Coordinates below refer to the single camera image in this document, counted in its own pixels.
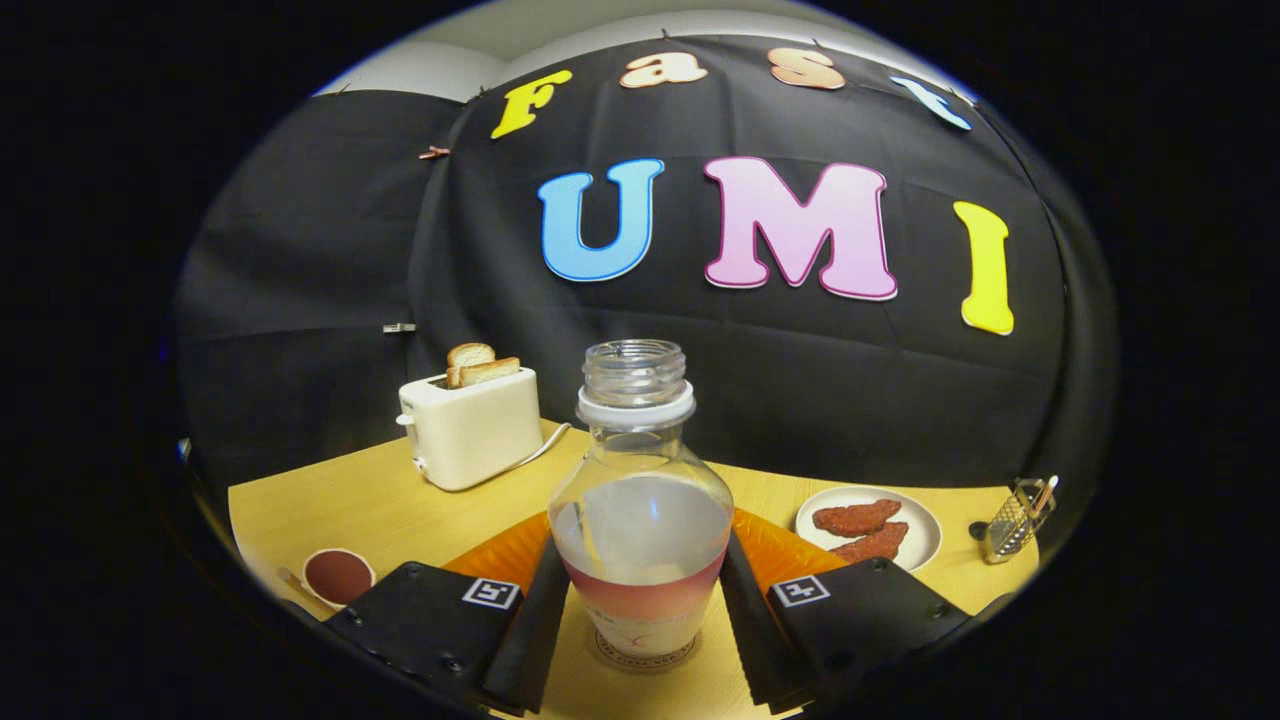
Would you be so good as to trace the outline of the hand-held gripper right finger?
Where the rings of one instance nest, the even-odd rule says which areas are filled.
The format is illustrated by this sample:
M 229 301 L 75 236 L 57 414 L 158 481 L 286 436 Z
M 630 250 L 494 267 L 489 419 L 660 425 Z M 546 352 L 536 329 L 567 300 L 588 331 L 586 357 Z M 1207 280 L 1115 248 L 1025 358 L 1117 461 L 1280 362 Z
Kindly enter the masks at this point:
M 881 694 L 972 616 L 887 559 L 845 562 L 736 509 L 719 582 L 751 700 L 806 716 Z

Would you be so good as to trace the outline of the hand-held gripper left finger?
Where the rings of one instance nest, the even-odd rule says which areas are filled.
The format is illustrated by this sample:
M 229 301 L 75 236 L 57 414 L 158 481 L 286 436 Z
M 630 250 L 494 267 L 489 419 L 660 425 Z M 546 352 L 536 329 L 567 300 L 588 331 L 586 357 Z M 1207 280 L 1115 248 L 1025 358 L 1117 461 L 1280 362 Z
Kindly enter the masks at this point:
M 401 564 L 323 626 L 424 692 L 536 714 L 568 583 L 536 512 L 442 568 Z

